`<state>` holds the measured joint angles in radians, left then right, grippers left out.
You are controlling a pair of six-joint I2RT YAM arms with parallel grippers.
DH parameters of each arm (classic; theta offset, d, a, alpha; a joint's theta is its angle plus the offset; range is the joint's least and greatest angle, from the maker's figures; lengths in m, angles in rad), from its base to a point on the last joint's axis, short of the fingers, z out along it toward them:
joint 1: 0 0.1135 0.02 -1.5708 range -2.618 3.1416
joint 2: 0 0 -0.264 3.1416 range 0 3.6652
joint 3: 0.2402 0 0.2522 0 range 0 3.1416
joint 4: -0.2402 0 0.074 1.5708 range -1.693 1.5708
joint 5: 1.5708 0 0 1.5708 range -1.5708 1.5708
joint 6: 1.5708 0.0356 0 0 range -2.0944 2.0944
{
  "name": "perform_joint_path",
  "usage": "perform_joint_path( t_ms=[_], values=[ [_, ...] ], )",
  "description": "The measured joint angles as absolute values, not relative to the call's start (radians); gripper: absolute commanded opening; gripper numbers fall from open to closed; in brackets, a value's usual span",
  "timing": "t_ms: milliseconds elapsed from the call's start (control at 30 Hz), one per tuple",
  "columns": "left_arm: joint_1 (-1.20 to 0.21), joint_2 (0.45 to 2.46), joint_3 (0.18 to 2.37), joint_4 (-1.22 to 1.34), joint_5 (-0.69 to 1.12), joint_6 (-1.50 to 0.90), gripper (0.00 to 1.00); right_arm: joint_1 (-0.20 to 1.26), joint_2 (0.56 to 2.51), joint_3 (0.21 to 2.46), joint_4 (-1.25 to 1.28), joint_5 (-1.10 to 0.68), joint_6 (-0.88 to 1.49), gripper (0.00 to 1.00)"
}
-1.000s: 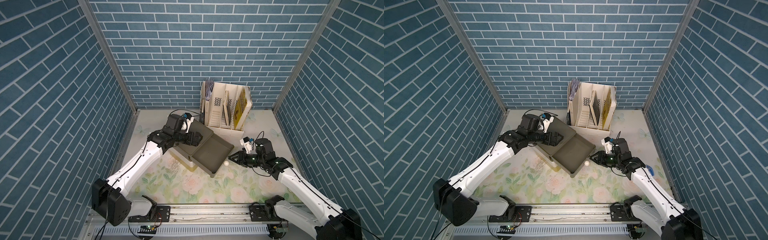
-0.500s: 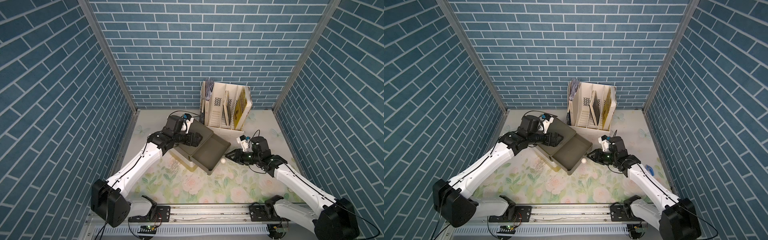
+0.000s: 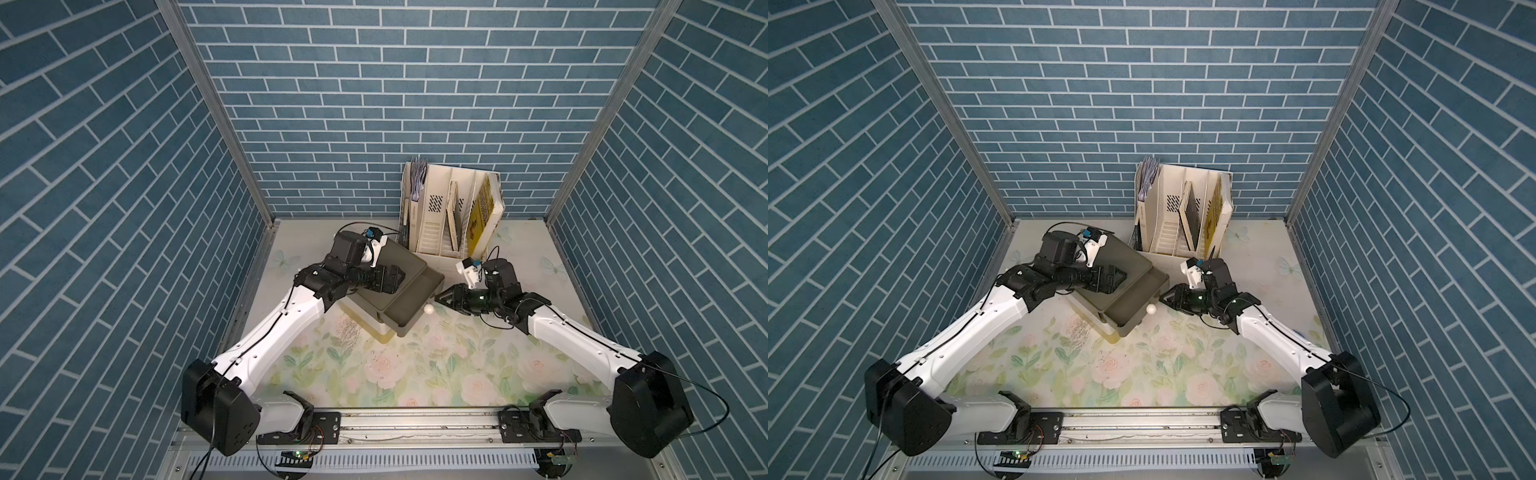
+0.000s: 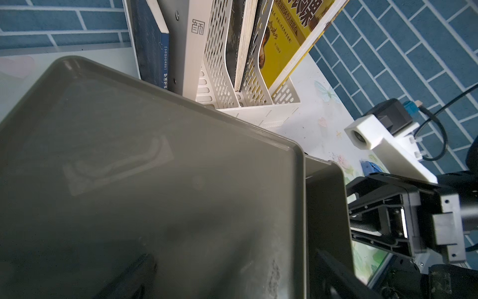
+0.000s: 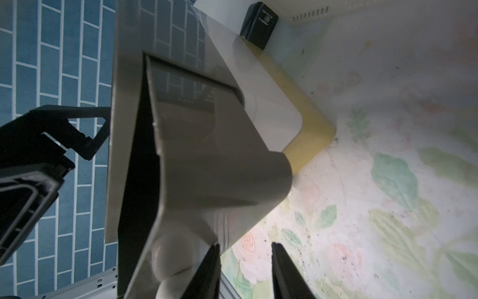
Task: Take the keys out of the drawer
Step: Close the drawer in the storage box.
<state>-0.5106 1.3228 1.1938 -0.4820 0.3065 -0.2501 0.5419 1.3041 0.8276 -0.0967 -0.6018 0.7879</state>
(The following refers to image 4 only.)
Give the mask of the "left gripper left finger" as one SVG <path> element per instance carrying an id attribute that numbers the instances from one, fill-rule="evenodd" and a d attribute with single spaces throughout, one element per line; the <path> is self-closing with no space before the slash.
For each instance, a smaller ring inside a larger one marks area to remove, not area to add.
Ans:
<path id="1" fill-rule="evenodd" d="M 151 254 L 143 254 L 119 276 L 101 289 L 94 299 L 151 299 L 157 263 Z"/>

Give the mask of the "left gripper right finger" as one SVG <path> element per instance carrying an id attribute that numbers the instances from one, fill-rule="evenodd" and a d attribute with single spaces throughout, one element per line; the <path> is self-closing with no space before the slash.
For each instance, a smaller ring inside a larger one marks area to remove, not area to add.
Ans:
<path id="1" fill-rule="evenodd" d="M 351 271 L 324 250 L 315 253 L 316 299 L 380 299 Z"/>

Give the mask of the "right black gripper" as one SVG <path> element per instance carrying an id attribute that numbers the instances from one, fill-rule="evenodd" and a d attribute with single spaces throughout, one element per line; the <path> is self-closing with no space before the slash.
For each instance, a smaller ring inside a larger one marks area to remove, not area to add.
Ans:
<path id="1" fill-rule="evenodd" d="M 387 173 L 346 186 L 352 239 L 402 257 L 433 250 L 448 264 L 466 261 L 464 236 L 478 228 L 478 177 L 438 176 L 437 183 Z"/>

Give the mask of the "olive and cream drawer cabinet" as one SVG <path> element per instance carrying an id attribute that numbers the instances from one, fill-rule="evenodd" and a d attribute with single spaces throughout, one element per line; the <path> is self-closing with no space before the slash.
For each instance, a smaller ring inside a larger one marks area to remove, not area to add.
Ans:
<path id="1" fill-rule="evenodd" d="M 295 142 L 79 56 L 1 121 L 1 297 L 93 299 L 140 255 L 152 299 L 304 299 Z"/>

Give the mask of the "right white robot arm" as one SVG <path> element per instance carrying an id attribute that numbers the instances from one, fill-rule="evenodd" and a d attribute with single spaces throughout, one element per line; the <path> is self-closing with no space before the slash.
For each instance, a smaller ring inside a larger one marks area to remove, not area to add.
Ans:
<path id="1" fill-rule="evenodd" d="M 385 299 L 475 299 L 478 273 L 463 263 L 476 245 L 478 146 L 469 148 L 468 169 L 438 176 L 436 183 L 373 173 L 346 187 L 352 239 L 392 254 L 371 281 Z"/>

